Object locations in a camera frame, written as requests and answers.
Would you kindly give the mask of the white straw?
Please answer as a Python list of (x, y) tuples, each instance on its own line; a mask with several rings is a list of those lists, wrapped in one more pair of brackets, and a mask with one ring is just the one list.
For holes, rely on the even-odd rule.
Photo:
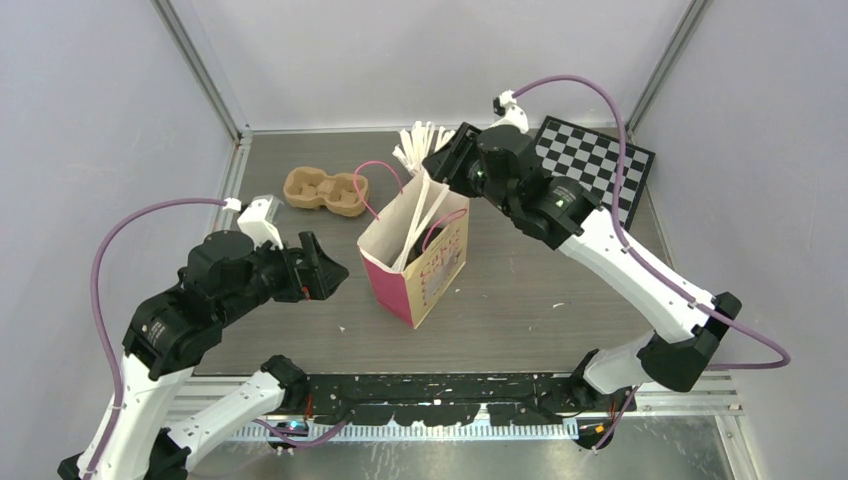
[(413, 210), (413, 215), (411, 217), (411, 222), (405, 238), (404, 246), (397, 259), (395, 260), (395, 263), (393, 264), (395, 269), (399, 272), (402, 272), (405, 269), (409, 252), (415, 240), (418, 238), (416, 230), (421, 223), (424, 206), (427, 203), (427, 197), (430, 187), (429, 174), (424, 169), (422, 169), (421, 172), (417, 175), (417, 178), (421, 180), (421, 190), (419, 192), (419, 197)]
[[(444, 202), (444, 200), (445, 200), (445, 198), (446, 198), (446, 196), (447, 196), (447, 194), (448, 194), (448, 193), (449, 193), (449, 189), (448, 189), (447, 187), (441, 188), (441, 189), (439, 190), (438, 194), (437, 194), (437, 195), (436, 195), (433, 199), (429, 200), (429, 192), (428, 192), (427, 203), (426, 203), (426, 205), (424, 206), (424, 210), (423, 210), (423, 213), (422, 213), (421, 223), (420, 223), (420, 225), (418, 226), (418, 228), (417, 228), (417, 230), (416, 230), (416, 234), (418, 234), (418, 238), (419, 238), (419, 236), (421, 235), (421, 233), (424, 231), (424, 229), (428, 227), (428, 225), (429, 225), (429, 223), (430, 223), (430, 220), (431, 220), (431, 219), (432, 219), (432, 217), (435, 215), (435, 213), (437, 212), (437, 210), (438, 210), (438, 208), (440, 207), (440, 205)], [(392, 263), (392, 269), (393, 269), (394, 271), (399, 272), (399, 271), (398, 271), (398, 270), (396, 270), (396, 269), (395, 269), (395, 267), (393, 266), (393, 264), (395, 263), (395, 260), (394, 260), (394, 262)]]

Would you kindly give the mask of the pink paper gift bag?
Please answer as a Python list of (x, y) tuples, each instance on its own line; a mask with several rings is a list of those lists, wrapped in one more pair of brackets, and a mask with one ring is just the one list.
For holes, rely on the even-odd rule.
[[(413, 329), (466, 264), (470, 207), (468, 198), (449, 190), (413, 245), (405, 269), (394, 271), (392, 263), (404, 244), (421, 190), (417, 175), (401, 184), (382, 210), (372, 212), (374, 219), (356, 242), (377, 303)], [(429, 200), (444, 187), (430, 178)]]

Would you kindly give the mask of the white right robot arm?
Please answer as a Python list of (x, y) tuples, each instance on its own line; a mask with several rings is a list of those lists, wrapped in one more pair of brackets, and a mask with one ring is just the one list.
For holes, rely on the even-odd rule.
[(483, 197), (523, 234), (581, 263), (628, 300), (652, 332), (613, 349), (592, 350), (571, 375), (571, 397), (596, 410), (626, 386), (656, 382), (688, 392), (707, 369), (741, 302), (729, 292), (694, 288), (676, 296), (651, 274), (682, 278), (651, 254), (635, 259), (637, 242), (618, 238), (609, 210), (578, 181), (554, 176), (532, 139), (512, 125), (480, 130), (464, 123), (448, 143), (422, 162), (429, 177), (468, 198)]

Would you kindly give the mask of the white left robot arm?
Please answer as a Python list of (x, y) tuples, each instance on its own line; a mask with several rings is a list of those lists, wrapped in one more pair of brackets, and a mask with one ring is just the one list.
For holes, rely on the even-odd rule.
[(184, 421), (169, 407), (226, 327), (268, 301), (325, 300), (347, 279), (315, 235), (300, 245), (254, 242), (217, 231), (188, 254), (177, 283), (143, 301), (123, 340), (122, 384), (88, 448), (64, 459), (63, 479), (184, 479), (241, 426), (278, 409), (298, 412), (308, 395), (304, 371), (275, 355), (233, 392)]

